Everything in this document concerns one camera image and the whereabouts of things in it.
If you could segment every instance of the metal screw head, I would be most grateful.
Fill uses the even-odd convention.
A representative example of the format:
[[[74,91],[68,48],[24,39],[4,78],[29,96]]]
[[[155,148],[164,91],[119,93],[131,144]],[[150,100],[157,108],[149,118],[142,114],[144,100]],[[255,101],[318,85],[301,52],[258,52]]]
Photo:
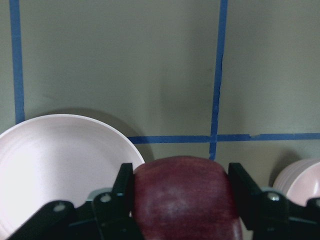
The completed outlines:
[[[268,192],[267,197],[271,201],[279,201],[280,200],[280,196],[278,194],[276,194],[275,192]]]
[[[104,194],[104,195],[102,195],[101,197],[100,197],[100,201],[102,202],[102,203],[107,203],[107,202],[109,202],[111,200],[111,196],[109,195],[109,194]]]
[[[58,205],[56,205],[53,208],[53,211],[57,213],[57,212],[61,212],[61,211],[65,210],[65,208],[66,208],[66,205],[64,205],[63,203],[60,202]]]

